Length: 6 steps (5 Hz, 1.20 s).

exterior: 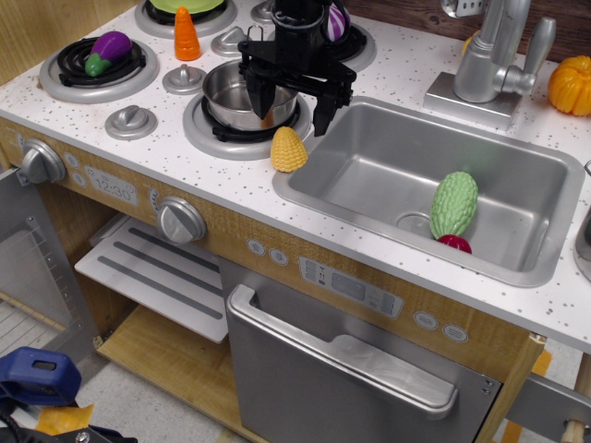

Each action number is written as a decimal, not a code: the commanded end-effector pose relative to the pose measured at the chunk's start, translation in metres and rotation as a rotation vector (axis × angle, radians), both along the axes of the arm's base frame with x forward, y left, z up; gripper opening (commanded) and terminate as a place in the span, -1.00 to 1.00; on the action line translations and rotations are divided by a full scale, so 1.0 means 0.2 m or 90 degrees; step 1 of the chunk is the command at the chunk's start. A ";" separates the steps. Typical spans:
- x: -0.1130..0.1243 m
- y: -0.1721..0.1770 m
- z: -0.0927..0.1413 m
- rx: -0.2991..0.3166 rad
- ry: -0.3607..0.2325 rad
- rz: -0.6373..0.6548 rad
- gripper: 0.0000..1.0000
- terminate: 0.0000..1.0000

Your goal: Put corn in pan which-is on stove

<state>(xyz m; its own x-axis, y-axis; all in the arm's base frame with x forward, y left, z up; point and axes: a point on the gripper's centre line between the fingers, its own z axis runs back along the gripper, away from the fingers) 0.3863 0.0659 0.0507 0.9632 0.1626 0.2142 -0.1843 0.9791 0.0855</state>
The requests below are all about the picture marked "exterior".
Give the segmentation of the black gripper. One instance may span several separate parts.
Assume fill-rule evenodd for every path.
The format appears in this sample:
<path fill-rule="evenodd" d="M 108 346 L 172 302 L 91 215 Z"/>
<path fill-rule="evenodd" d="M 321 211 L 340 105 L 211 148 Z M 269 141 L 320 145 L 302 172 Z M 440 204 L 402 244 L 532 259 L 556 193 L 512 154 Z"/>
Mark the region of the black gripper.
<path fill-rule="evenodd" d="M 344 98 L 352 96 L 356 73 L 324 55 L 318 32 L 326 35 L 328 8 L 273 8 L 274 38 L 238 44 L 240 73 L 257 117 L 264 119 L 281 86 L 313 95 L 314 136 L 326 134 Z"/>

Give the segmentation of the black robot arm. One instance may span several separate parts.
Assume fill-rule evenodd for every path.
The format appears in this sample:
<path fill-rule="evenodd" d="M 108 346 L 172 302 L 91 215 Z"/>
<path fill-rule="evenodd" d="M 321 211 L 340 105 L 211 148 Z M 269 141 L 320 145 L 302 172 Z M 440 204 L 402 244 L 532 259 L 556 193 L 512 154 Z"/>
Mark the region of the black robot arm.
<path fill-rule="evenodd" d="M 274 1 L 272 41 L 243 41 L 239 72 L 254 113 L 263 118 L 278 86 L 317 99 L 312 123 L 323 136 L 336 111 L 350 104 L 356 73 L 330 54 L 327 37 L 331 1 Z"/>

